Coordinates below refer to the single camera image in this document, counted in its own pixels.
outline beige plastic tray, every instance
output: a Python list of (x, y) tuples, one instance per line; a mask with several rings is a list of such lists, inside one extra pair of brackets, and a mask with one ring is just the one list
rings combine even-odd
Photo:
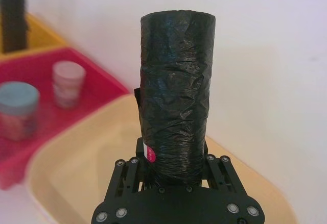
[[(134, 97), (122, 97), (46, 145), (32, 160), (28, 188), (52, 223), (90, 224), (106, 193), (114, 163), (135, 155), (140, 136)], [(296, 224), (292, 208), (261, 175), (209, 138), (210, 153), (229, 155), (248, 194), (261, 204), (265, 224)]]

